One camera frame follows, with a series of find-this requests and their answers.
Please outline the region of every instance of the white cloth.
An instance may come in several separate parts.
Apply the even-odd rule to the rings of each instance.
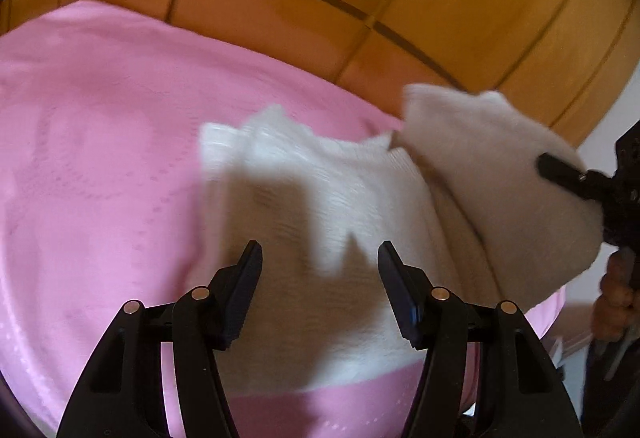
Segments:
[[[598,208],[534,168],[543,151],[578,163],[573,150],[497,94],[414,87],[407,99],[395,141],[316,137],[279,107],[201,128],[206,248],[188,287],[248,240],[264,250],[242,338],[218,357],[228,392],[349,384],[419,360],[378,277],[384,240],[465,301],[523,310],[593,261]]]

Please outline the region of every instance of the person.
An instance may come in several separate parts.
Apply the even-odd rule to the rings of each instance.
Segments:
[[[624,259],[620,251],[609,257],[606,273],[600,280],[601,296],[593,306],[593,341],[587,355],[580,418],[587,437],[627,436],[626,428],[635,420],[627,416],[637,412],[631,399],[636,398],[639,388],[636,383],[640,370],[640,340],[631,344],[610,380],[605,380],[605,376],[617,347],[604,348],[602,345],[602,342],[620,341],[629,326],[640,322],[640,291],[627,286]]]

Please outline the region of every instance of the pink tablecloth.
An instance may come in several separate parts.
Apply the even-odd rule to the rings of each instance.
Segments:
[[[123,301],[183,293],[198,256],[199,125],[238,126],[273,103],[327,137],[399,126],[270,57],[97,2],[0,38],[0,370],[51,428]],[[539,334],[561,305],[558,294],[529,313]],[[230,406],[243,438],[391,437],[420,368]]]

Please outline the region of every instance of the pink fabric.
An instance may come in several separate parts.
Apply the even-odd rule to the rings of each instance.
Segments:
[[[0,370],[28,411],[57,427],[122,303],[182,294],[199,252],[198,127],[274,103],[326,137],[399,126],[270,57],[97,2],[0,38]],[[530,313],[538,334],[561,306],[558,294]],[[397,436],[420,369],[230,405],[243,438]]]

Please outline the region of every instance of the finger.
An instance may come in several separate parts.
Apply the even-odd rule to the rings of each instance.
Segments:
[[[634,301],[634,291],[609,272],[600,280],[600,291],[611,306],[629,306]]]
[[[615,342],[622,339],[625,329],[622,327],[611,326],[603,321],[594,319],[591,323],[591,331],[593,332],[594,339],[599,341]]]
[[[633,322],[635,315],[630,308],[611,306],[604,296],[600,296],[593,307],[594,320],[610,326],[626,328]]]
[[[625,278],[625,260],[623,259],[622,253],[617,251],[609,256],[609,261],[607,261],[607,274],[610,274],[611,277],[618,281],[624,282]]]

